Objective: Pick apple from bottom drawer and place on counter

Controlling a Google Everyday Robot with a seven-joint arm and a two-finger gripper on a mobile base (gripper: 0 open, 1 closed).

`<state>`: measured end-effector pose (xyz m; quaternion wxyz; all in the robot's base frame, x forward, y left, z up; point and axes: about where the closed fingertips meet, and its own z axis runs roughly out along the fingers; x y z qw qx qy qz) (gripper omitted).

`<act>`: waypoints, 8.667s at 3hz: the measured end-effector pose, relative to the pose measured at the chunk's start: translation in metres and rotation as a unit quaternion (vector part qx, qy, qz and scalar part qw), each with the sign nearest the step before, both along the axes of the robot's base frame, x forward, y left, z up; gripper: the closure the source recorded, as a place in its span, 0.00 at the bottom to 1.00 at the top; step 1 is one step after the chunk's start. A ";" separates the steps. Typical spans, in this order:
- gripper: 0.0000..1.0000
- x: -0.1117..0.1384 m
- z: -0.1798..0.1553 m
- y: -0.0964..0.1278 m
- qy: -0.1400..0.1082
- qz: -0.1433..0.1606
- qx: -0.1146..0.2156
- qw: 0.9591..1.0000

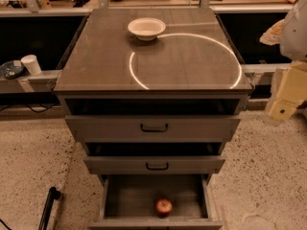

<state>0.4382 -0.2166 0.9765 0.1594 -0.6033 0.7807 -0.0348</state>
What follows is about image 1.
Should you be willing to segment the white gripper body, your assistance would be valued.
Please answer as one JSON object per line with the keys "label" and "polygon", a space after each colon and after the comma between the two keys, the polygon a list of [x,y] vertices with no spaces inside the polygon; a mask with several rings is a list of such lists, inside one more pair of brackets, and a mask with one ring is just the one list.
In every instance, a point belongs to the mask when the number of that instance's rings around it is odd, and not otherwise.
{"label": "white gripper body", "polygon": [[307,63],[292,62],[277,70],[276,100],[283,104],[302,104],[307,100]]}

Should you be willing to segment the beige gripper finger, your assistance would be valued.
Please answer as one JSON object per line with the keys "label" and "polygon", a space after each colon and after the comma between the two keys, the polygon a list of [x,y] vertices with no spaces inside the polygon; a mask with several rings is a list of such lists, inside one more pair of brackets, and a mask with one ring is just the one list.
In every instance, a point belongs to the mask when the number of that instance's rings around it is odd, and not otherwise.
{"label": "beige gripper finger", "polygon": [[272,126],[280,126],[295,114],[296,109],[296,103],[269,98],[265,108],[265,122]]}

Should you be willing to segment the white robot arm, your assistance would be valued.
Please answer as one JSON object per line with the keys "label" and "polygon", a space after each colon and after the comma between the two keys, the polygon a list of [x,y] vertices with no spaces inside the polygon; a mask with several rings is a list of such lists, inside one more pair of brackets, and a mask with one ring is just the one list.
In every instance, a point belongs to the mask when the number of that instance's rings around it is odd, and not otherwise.
{"label": "white robot arm", "polygon": [[267,120],[278,126],[307,100],[307,0],[296,0],[286,17],[262,34],[260,42],[278,44],[280,54],[292,61],[285,70],[275,72],[265,108]]}

